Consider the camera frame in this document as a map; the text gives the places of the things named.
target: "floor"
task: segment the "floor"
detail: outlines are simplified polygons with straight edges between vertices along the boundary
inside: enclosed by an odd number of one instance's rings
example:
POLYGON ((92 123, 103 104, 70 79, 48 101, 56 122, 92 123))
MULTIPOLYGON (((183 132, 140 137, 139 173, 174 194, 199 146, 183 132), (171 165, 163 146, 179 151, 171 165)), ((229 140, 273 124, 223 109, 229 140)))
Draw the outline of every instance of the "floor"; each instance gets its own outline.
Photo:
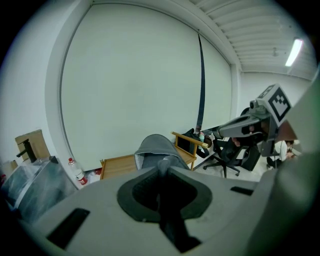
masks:
MULTIPOLYGON (((222 166, 215 166, 215 167, 208 167, 206 170, 203 169, 203 166, 207 166, 213 163, 216 163, 216 160, 209 160, 199 166, 195 172, 206 174, 206 175, 213 175, 218 177, 224 177, 224 172, 222 166)), ((248 171, 242 167, 237 167, 240 171, 239 176, 236 176, 236 172, 230 168, 226 168, 226 176, 228 179, 236 179, 236 180, 244 180, 244 181, 252 181, 252 182, 259 182, 264 172, 267 171, 267 158, 260 157, 258 162, 256 163, 253 171, 248 171)))

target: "gray cover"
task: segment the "gray cover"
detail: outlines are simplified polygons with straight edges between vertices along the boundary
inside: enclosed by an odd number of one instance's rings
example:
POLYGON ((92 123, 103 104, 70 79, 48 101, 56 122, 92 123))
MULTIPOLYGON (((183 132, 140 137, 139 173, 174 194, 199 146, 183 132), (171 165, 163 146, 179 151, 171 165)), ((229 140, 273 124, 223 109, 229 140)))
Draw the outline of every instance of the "gray cover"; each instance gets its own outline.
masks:
POLYGON ((179 155, 175 146, 166 137, 160 134, 152 134, 146 137, 139 149, 134 153, 137 170, 156 166, 167 156, 174 156, 178 161, 174 166, 190 170, 185 161, 179 155))

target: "chair armrest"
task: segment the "chair armrest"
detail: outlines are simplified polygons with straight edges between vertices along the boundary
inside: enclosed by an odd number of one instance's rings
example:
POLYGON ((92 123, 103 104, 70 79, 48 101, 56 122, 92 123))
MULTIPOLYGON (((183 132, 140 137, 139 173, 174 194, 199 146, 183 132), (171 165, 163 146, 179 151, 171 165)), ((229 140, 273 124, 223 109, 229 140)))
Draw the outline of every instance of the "chair armrest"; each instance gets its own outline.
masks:
POLYGON ((182 138, 182 139, 188 141, 188 142, 191 142, 191 143, 193 143, 193 144, 199 145, 199 146, 203 147, 204 149, 207 149, 207 148, 208 148, 208 144, 207 144, 207 143, 198 141, 198 140, 196 140, 196 139, 194 139, 194 138, 190 138, 190 137, 184 136, 184 135, 182 135, 182 134, 180 134, 180 133, 177 133, 177 132, 174 132, 174 131, 171 132, 171 133, 172 133, 173 135, 179 137, 179 138, 182 138))

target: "person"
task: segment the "person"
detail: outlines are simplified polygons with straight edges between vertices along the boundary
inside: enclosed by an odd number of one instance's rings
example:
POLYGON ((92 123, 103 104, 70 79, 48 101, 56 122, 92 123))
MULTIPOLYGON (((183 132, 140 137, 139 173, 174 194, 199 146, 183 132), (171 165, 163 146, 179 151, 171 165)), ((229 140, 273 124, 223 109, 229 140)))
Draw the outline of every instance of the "person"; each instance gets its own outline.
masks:
POLYGON ((276 168, 276 166, 279 167, 282 164, 282 162, 284 162, 286 159, 292 158, 294 154, 292 152, 288 152, 288 148, 292 147, 293 144, 294 144, 293 140, 282 140, 274 144, 275 153, 279 155, 272 156, 272 157, 268 156, 266 158, 267 167, 268 168, 271 168, 271 167, 276 168))

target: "ceiling light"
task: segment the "ceiling light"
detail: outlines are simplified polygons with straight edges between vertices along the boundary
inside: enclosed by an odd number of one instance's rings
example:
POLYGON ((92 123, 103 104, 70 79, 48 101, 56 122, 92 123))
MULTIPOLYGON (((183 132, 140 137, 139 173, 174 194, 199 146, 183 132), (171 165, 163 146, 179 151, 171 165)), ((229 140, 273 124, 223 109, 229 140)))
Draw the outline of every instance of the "ceiling light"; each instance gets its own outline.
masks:
POLYGON ((294 40, 289 58, 285 63, 287 67, 291 67, 294 61, 296 60, 296 58, 298 57, 298 54, 302 48, 303 42, 304 41, 302 41, 301 39, 294 40))

